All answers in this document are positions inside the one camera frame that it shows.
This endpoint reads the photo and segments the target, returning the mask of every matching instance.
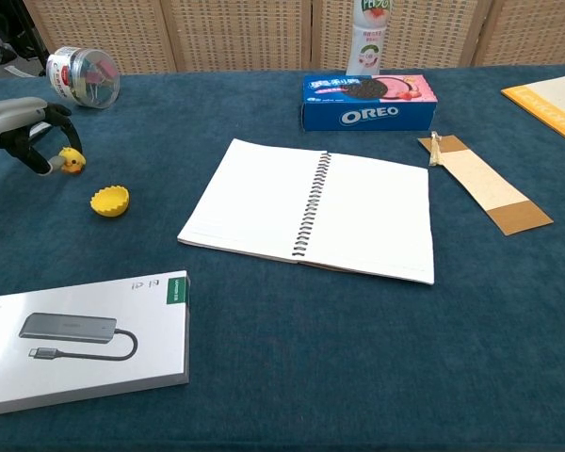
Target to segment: open notebook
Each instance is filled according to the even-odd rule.
[[[433,284],[428,172],[235,139],[178,240]]]

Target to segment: white plastic bottle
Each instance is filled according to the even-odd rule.
[[[392,0],[354,0],[354,26],[347,75],[379,73]]]

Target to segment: yellow toy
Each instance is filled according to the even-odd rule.
[[[92,210],[103,217],[118,217],[128,208],[130,193],[124,186],[108,186],[94,193]]]
[[[58,155],[65,159],[65,163],[60,167],[63,172],[79,174],[86,166],[86,157],[74,148],[63,148]]]

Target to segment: table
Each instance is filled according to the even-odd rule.
[[[500,94],[565,66],[424,74],[434,130],[555,220],[505,237],[430,169],[433,286],[177,243],[234,137],[427,166],[426,132],[302,132],[304,73],[124,76],[108,110],[73,109],[78,177],[41,178],[0,151],[0,294],[176,269],[192,281],[189,385],[0,415],[0,446],[565,447],[565,139]],[[0,99],[25,95],[57,100],[44,78],[0,80]],[[65,143],[53,131],[38,149]],[[130,209],[100,218],[90,196],[116,184]]]

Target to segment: woven screen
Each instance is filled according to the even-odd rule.
[[[164,0],[182,71],[309,67],[310,0]]]
[[[159,0],[25,0],[49,51],[109,53],[122,73],[176,70]]]
[[[565,63],[565,0],[496,2],[476,65]]]
[[[490,2],[394,0],[381,68],[467,66]],[[351,47],[353,2],[315,1],[314,67],[344,69]]]

